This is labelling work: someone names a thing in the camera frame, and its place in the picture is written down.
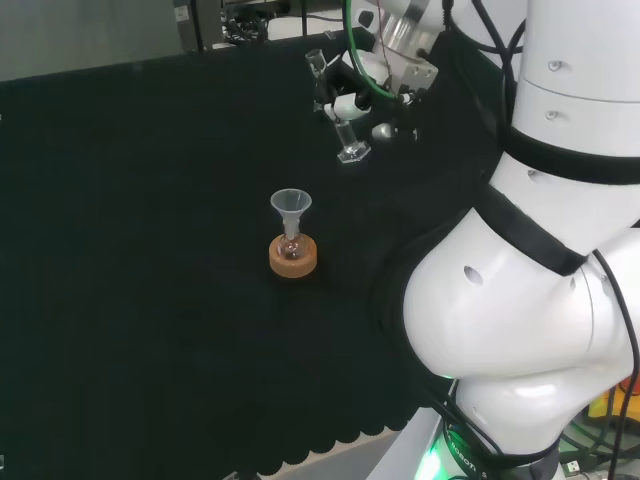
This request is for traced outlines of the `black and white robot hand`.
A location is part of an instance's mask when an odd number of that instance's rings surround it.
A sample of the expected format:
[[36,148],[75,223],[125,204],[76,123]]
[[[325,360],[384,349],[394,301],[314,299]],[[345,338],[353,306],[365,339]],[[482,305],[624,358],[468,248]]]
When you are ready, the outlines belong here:
[[416,116],[438,75],[426,59],[393,51],[389,60],[381,52],[358,49],[326,60],[320,50],[309,57],[314,77],[314,110],[334,123],[355,122],[374,111],[390,118],[374,126],[372,139],[391,142],[418,139]]

